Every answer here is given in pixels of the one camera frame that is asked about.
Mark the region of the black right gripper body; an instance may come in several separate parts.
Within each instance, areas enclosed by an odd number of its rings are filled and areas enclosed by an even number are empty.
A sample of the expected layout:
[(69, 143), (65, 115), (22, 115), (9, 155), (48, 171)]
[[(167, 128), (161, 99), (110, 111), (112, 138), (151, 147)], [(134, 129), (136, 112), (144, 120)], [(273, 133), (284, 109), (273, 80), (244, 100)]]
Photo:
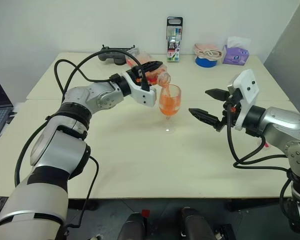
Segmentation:
[(233, 93), (230, 93), (229, 98), (223, 104), (223, 108), (224, 108), (222, 112), (223, 117), (218, 125), (218, 128), (215, 128), (217, 132), (220, 132), (223, 129), (223, 127), (227, 125), (228, 113), (230, 113), (230, 117), (231, 117), (230, 126), (234, 127), (237, 118), (239, 116), (239, 113), (241, 111), (240, 100), (241, 100), (241, 91), (238, 88), (236, 88)]

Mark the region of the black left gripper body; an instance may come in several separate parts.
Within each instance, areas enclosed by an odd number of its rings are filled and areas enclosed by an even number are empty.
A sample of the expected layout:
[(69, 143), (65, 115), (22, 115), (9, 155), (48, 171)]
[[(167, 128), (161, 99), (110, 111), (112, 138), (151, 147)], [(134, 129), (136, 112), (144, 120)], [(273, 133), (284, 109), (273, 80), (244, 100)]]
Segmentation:
[(131, 68), (130, 77), (136, 85), (142, 84), (143, 74), (141, 68), (138, 65), (135, 65)]

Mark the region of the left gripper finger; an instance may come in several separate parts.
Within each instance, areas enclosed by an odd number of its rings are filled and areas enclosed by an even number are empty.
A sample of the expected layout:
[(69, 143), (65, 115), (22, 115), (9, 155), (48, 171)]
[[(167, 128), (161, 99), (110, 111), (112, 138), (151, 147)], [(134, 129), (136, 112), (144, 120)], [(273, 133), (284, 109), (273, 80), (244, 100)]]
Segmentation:
[(145, 62), (141, 65), (137, 65), (137, 73), (140, 74), (142, 72), (147, 73), (147, 72), (153, 72), (160, 68), (163, 65), (162, 61), (148, 61)]

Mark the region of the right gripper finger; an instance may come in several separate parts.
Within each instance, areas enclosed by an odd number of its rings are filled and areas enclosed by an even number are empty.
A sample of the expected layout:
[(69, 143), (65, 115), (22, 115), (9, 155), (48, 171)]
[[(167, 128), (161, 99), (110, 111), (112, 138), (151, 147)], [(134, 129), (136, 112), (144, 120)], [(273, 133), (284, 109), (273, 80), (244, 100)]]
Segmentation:
[(215, 129), (218, 128), (220, 121), (217, 116), (211, 115), (207, 111), (199, 108), (189, 108), (188, 111), (200, 122), (208, 124)]
[(210, 97), (212, 97), (213, 99), (222, 102), (225, 102), (231, 95), (227, 90), (223, 90), (219, 88), (208, 89), (205, 91), (205, 93)]

